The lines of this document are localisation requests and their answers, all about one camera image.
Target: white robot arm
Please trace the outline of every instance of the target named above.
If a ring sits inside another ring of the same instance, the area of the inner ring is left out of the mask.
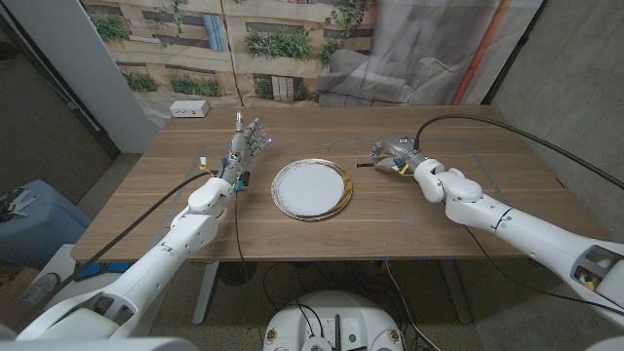
[[[459,224],[496,235],[557,274],[586,301],[624,312],[624,245],[586,238],[502,204],[456,169],[413,150],[408,137],[390,137],[375,144],[372,155],[388,150],[393,157],[378,168],[410,171],[425,198],[445,201],[447,217]],[[624,316],[597,310],[624,328]]]
[[[227,215],[226,205],[243,186],[254,156],[269,142],[258,136],[255,119],[246,129],[237,114],[236,134],[223,171],[194,191],[175,217],[170,232],[112,284],[51,307],[17,337],[35,339],[108,339],[132,336],[147,307],[173,278],[181,264],[205,247]]]

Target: white plate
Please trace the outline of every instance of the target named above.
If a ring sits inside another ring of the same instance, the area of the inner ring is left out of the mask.
[[[316,220],[336,214],[349,199],[351,177],[336,163],[308,159],[277,173],[271,186],[275,205],[293,218]]]

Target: white wall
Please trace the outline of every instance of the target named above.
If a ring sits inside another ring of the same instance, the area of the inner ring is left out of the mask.
[[[3,1],[119,150],[145,151],[158,128],[145,118],[78,0]]]

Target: white robot body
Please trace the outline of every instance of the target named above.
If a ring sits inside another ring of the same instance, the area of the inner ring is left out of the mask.
[[[303,306],[314,310],[319,318]],[[387,312],[368,299],[340,291],[312,292],[293,301],[271,319],[263,340],[264,351],[347,351],[363,346],[368,350],[403,350],[403,337]]]

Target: table leg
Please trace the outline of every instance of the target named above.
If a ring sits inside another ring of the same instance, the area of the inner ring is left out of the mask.
[[[440,265],[442,266],[442,272],[445,276],[445,282],[447,283],[452,303],[455,306],[455,312],[457,313],[459,323],[468,324],[472,322],[472,316],[470,315],[470,310],[468,310],[466,295],[464,294],[464,289],[459,280],[459,273],[457,273],[455,261],[452,259],[443,259],[440,261]]]
[[[199,296],[197,297],[197,304],[195,305],[195,313],[193,313],[193,323],[199,326],[206,320],[206,314],[208,313],[209,303],[211,296],[216,288],[216,271],[218,268],[218,262],[213,262],[206,265],[204,269],[204,278],[202,279],[202,286],[199,289]]]

